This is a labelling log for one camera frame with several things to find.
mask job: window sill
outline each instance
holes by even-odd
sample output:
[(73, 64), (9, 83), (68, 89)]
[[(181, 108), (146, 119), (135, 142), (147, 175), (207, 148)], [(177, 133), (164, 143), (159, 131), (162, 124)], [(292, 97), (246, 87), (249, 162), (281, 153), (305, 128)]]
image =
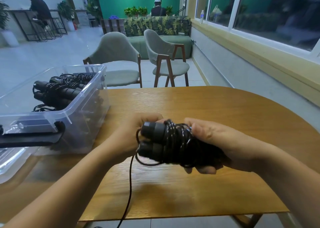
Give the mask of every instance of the window sill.
[(208, 24), (192, 27), (320, 106), (320, 65)]

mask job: forearm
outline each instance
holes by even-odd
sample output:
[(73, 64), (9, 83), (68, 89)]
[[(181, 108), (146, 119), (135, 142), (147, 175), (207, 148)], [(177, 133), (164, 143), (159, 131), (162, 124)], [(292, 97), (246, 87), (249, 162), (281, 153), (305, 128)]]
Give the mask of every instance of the forearm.
[(320, 224), (320, 174), (272, 145), (257, 174), (305, 228)]
[(5, 227), (75, 227), (106, 172), (113, 166), (112, 156), (107, 146), (97, 147)]

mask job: black jacket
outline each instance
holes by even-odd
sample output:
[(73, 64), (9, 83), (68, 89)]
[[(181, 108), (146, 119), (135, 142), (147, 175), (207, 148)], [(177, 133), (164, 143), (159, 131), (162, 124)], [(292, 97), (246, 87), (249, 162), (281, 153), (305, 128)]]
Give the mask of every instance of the black jacket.
[(166, 9), (157, 6), (151, 9), (151, 16), (166, 16)]
[(30, 9), (38, 13), (37, 18), (39, 20), (52, 19), (50, 10), (43, 0), (31, 0)]

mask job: wooden table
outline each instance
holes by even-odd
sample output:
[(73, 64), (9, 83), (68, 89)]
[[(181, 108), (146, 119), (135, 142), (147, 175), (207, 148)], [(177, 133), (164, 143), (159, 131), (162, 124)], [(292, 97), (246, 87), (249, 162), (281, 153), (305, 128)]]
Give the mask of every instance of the wooden table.
[[(108, 90), (110, 110), (96, 145), (135, 112), (159, 112), (176, 123), (185, 117), (216, 121), (274, 144), (320, 172), (320, 135), (285, 107), (250, 92), (226, 87)], [(6, 222), (51, 186), (83, 156), (29, 158), (0, 185), (0, 222)], [(81, 221), (120, 219), (129, 196), (129, 160), (106, 174)], [(127, 219), (263, 214), (288, 209), (256, 174), (227, 167), (217, 175), (188, 175), (177, 165), (132, 167), (133, 194)]]

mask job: white planter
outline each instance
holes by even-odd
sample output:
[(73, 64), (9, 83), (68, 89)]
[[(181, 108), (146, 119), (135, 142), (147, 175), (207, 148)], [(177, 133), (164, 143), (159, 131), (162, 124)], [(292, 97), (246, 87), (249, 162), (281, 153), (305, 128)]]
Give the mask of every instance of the white planter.
[(19, 46), (19, 42), (16, 39), (15, 35), (12, 33), (12, 31), (10, 30), (2, 30), (1, 31), (2, 36), (4, 37), (5, 41), (7, 42), (7, 44), (14, 48), (14, 47), (18, 47)]
[(74, 27), (72, 21), (68, 21), (68, 22), (67, 22), (67, 25), (68, 25), (69, 30), (70, 30), (71, 32), (74, 32), (74, 31), (75, 31), (75, 27)]

